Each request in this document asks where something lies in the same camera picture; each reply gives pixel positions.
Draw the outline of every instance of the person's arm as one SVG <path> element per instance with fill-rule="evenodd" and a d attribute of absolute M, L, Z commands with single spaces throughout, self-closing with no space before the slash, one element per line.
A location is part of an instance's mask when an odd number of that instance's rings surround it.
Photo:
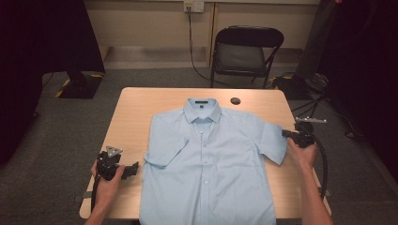
<path fill-rule="evenodd" d="M 333 224 L 330 214 L 320 198 L 313 173 L 318 146 L 312 144 L 306 148 L 299 148 L 290 138 L 287 139 L 287 143 L 301 179 L 302 224 Z"/>
<path fill-rule="evenodd" d="M 96 170 L 97 161 L 95 161 L 94 165 L 91 167 L 91 173 L 93 174 L 93 176 L 96 175 Z M 117 168 L 115 177 L 112 180 L 107 181 L 103 178 L 99 180 L 96 204 L 93 211 L 91 212 L 90 217 L 85 221 L 85 225 L 101 224 L 102 221 L 105 219 L 105 215 L 108 213 L 112 203 L 114 202 L 115 195 L 117 193 L 120 179 L 124 170 L 125 166 L 121 165 Z"/>

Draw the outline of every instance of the shirt collar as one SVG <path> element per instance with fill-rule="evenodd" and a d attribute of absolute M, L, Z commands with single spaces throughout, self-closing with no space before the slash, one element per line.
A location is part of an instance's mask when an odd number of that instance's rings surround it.
<path fill-rule="evenodd" d="M 193 105 L 195 104 L 195 102 L 200 101 L 206 101 L 210 107 L 213 107 L 213 110 L 207 117 L 210 118 L 213 122 L 218 123 L 222 114 L 222 110 L 219 106 L 219 103 L 214 98 L 188 98 L 184 106 L 184 113 L 187 117 L 188 122 L 192 123 L 193 120 L 199 118 L 199 115 L 194 109 Z"/>

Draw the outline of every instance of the chair backrest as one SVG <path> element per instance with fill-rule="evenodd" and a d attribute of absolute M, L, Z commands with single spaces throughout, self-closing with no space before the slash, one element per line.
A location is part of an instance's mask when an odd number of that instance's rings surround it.
<path fill-rule="evenodd" d="M 229 26 L 216 36 L 216 46 L 219 43 L 240 46 L 252 46 L 279 49 L 283 44 L 283 34 L 274 28 L 259 26 Z"/>

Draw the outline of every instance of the black device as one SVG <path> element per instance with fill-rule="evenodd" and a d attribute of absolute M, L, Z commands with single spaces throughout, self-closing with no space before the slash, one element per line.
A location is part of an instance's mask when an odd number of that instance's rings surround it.
<path fill-rule="evenodd" d="M 320 197 L 323 200 L 325 198 L 328 183 L 328 161 L 326 158 L 325 148 L 322 146 L 322 143 L 314 136 L 314 127 L 310 121 L 316 123 L 326 123 L 326 120 L 316 120 L 307 117 L 303 120 L 296 118 L 296 121 L 300 121 L 295 124 L 295 130 L 297 132 L 283 129 L 282 136 L 293 139 L 295 144 L 297 144 L 300 148 L 305 148 L 313 143 L 318 145 L 323 163 L 323 180 L 320 191 Z"/>
<path fill-rule="evenodd" d="M 97 173 L 105 180 L 110 181 L 114 178 L 116 174 L 116 170 L 119 167 L 117 163 L 120 161 L 122 152 L 121 149 L 114 148 L 111 146 L 106 147 L 107 152 L 102 151 L 98 156 L 98 164 L 97 164 Z M 131 166 L 126 166 L 122 179 L 125 180 L 129 176 L 133 176 L 137 174 L 138 170 L 138 161 L 132 164 Z"/>
<path fill-rule="evenodd" d="M 300 148 L 305 148 L 314 143 L 314 128 L 309 122 L 299 122 L 295 124 L 295 130 L 282 130 L 282 136 L 291 138 Z"/>
<path fill-rule="evenodd" d="M 97 188 L 100 183 L 101 177 L 105 180 L 110 181 L 115 177 L 117 168 L 119 165 L 117 164 L 122 157 L 120 153 L 123 150 L 119 148 L 115 148 L 112 146 L 106 146 L 106 152 L 101 151 L 97 157 L 97 174 L 94 177 L 94 185 L 93 192 L 91 195 L 91 211 L 93 211 L 94 206 L 96 205 L 96 197 L 97 197 Z M 138 161 L 132 164 L 131 166 L 126 166 L 125 170 L 122 174 L 121 179 L 127 179 L 129 176 L 136 175 L 138 171 Z"/>

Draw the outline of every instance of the chair seat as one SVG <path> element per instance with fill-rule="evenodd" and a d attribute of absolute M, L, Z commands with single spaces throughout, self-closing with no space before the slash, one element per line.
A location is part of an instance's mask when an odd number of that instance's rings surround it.
<path fill-rule="evenodd" d="M 255 76 L 265 76 L 267 65 L 263 49 L 259 47 L 237 46 L 219 44 L 216 70 L 218 73 L 236 72 L 239 74 L 248 72 Z"/>

